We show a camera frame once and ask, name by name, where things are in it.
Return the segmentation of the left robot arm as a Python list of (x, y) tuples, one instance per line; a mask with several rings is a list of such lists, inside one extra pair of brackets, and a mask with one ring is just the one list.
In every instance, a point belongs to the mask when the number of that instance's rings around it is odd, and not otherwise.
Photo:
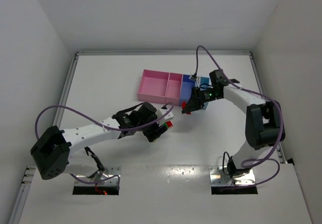
[(30, 153), (43, 180), (50, 180), (62, 173), (76, 178), (83, 175), (84, 184), (99, 184), (108, 181), (103, 174), (106, 168), (90, 149), (94, 144), (117, 140), (142, 132), (149, 142), (165, 133), (174, 115), (166, 105), (156, 109), (151, 103), (143, 102), (131, 108), (118, 111), (103, 120), (91, 121), (90, 125), (72, 129), (51, 126), (42, 135)]

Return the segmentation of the red lego brick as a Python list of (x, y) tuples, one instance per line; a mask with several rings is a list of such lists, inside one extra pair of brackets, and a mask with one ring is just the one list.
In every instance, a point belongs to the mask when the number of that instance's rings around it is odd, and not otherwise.
[(187, 103), (185, 101), (182, 102), (181, 107), (184, 109), (187, 106)]

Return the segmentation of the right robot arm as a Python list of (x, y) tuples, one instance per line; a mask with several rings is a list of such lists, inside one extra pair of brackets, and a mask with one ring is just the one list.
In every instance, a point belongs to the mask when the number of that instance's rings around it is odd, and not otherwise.
[(285, 138), (279, 103), (250, 90), (243, 89), (236, 79), (228, 79), (222, 70), (210, 74), (211, 86), (191, 89), (182, 113), (199, 111), (209, 102), (225, 99), (246, 115), (244, 144), (230, 156), (223, 172), (231, 178), (247, 173), (251, 168), (269, 160), (277, 144)]

